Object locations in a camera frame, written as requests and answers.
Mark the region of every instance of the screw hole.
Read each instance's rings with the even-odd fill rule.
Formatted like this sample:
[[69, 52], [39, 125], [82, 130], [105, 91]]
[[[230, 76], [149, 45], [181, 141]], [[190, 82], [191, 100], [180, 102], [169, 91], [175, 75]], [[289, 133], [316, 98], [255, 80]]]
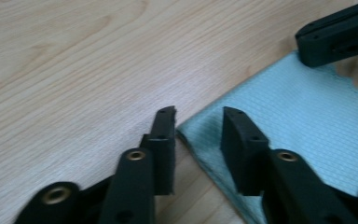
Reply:
[[49, 190], [42, 198], [45, 204], [55, 204], [65, 201], [71, 195], [71, 190], [66, 187], [57, 187]]
[[289, 152], [280, 152], [278, 157], [283, 161], [297, 161], [297, 156]]
[[130, 210], [122, 211], [117, 213], [116, 221], [119, 223], [129, 223], [133, 218], [133, 213]]
[[146, 155], [142, 151], [133, 151], [127, 155], [127, 159], [130, 161], [138, 161], [143, 159], [145, 156]]

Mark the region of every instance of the clamp jaw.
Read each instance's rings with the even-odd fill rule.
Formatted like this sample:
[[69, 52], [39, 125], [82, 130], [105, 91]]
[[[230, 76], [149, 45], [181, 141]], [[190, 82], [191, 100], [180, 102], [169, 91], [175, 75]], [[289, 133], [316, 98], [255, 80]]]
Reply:
[[296, 42], [301, 62], [309, 67], [358, 55], [358, 5], [307, 24]]
[[150, 134], [121, 155], [114, 175], [83, 190], [71, 182], [51, 184], [15, 223], [154, 223], [154, 195], [173, 193], [175, 113], [173, 106], [157, 112]]
[[221, 150], [244, 196], [262, 196], [268, 223], [358, 223], [358, 197], [326, 185], [300, 155], [269, 149], [242, 111], [225, 107]]

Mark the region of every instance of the light blue cloth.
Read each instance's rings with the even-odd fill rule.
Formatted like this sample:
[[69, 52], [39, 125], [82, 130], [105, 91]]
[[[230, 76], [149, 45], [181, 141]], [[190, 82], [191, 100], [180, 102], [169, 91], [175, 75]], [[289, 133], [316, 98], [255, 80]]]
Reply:
[[271, 148], [299, 153], [328, 185], [358, 195], [358, 89], [331, 65], [293, 52], [179, 127], [195, 158], [248, 223], [264, 223], [259, 197], [237, 194], [219, 149], [223, 106], [249, 115]]

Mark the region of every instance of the wood grain surface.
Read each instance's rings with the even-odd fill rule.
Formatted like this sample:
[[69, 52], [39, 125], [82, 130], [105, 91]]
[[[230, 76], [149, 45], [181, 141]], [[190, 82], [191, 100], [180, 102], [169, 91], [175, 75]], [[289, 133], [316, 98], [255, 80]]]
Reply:
[[[354, 2], [1, 0], [0, 224], [50, 183], [111, 175], [158, 109], [182, 123]], [[358, 57], [338, 71], [358, 86]], [[175, 187], [158, 223], [243, 223], [180, 142]]]

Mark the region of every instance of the light wood surface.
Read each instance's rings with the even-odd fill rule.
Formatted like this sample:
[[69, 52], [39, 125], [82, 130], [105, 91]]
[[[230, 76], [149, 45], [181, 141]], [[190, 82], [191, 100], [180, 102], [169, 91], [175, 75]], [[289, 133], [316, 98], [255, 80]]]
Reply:
[[[111, 175], [159, 108], [182, 123], [353, 2], [0, 1], [0, 224], [50, 183]], [[339, 71], [358, 85], [358, 58]], [[243, 222], [180, 142], [175, 187], [158, 223]]]

